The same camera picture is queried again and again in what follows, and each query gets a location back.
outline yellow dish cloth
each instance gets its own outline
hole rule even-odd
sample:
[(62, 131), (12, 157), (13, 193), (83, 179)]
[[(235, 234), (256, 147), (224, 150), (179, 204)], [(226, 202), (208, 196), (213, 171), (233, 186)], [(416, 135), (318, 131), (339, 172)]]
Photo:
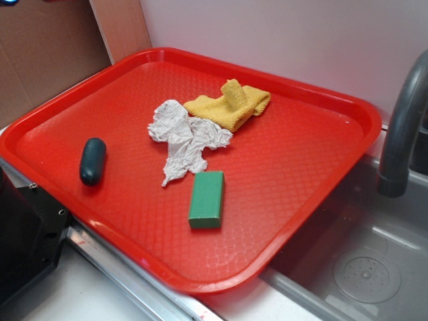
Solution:
[(251, 87), (242, 87), (236, 79), (228, 80), (221, 87), (224, 96), (210, 98), (199, 96), (184, 104), (193, 116), (210, 119), (223, 128), (235, 132), (251, 116), (260, 116), (269, 104), (269, 92)]

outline red tray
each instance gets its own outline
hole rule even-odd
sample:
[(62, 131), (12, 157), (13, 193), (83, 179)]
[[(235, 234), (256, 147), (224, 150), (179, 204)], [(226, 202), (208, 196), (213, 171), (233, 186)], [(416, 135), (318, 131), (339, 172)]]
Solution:
[[(223, 226), (191, 230), (194, 176), (161, 187), (167, 143), (147, 126), (165, 100), (222, 95), (236, 78), (272, 93), (227, 148), (204, 150), (225, 173)], [(176, 290), (220, 292), (256, 276), (381, 130), (357, 98), (176, 49), (136, 53), (45, 103), (0, 137), (0, 155), (84, 224)], [(84, 186), (86, 141), (107, 145), (102, 182)]]

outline green sponge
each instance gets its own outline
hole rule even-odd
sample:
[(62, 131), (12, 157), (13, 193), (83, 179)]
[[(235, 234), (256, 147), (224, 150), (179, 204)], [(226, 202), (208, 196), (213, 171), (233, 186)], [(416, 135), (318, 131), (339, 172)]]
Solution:
[(221, 227), (223, 187), (223, 172), (202, 172), (195, 175), (189, 212), (192, 229)]

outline sink drain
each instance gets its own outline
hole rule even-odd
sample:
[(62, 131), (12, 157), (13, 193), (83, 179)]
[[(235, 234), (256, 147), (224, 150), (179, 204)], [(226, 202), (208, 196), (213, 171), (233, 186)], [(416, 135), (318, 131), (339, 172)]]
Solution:
[(400, 287), (398, 267), (369, 250), (345, 253), (334, 265), (334, 280), (348, 297), (363, 303), (392, 298)]

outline stainless steel sink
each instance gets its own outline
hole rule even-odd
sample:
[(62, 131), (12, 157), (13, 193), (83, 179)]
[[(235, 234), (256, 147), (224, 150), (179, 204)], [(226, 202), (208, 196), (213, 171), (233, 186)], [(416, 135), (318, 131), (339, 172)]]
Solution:
[(428, 180), (390, 199), (377, 166), (365, 156), (261, 276), (325, 320), (428, 318)]

